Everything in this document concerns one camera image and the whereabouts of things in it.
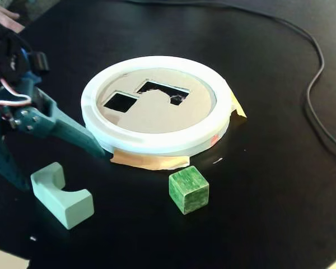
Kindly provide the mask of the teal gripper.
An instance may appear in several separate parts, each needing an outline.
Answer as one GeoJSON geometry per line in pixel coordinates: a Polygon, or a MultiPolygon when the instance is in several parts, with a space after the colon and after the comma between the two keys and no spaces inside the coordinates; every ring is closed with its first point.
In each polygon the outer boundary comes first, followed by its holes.
{"type": "MultiPolygon", "coordinates": [[[[57,103],[36,87],[33,81],[22,81],[16,90],[29,96],[31,104],[0,105],[0,175],[16,188],[29,191],[30,185],[1,138],[6,132],[21,131],[41,138],[52,132],[52,136],[76,145],[95,157],[105,156],[105,151],[93,134],[57,108],[57,103]]],[[[1,86],[0,100],[18,101],[18,97],[1,86]]]]}

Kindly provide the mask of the person's hand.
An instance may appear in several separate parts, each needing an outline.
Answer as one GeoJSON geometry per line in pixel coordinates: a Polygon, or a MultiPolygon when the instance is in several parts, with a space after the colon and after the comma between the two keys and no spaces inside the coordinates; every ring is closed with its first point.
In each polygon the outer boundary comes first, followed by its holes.
{"type": "Polygon", "coordinates": [[[20,33],[25,29],[24,25],[17,22],[20,18],[20,15],[15,12],[11,12],[4,7],[0,6],[0,24],[4,27],[16,32],[20,33]]]}

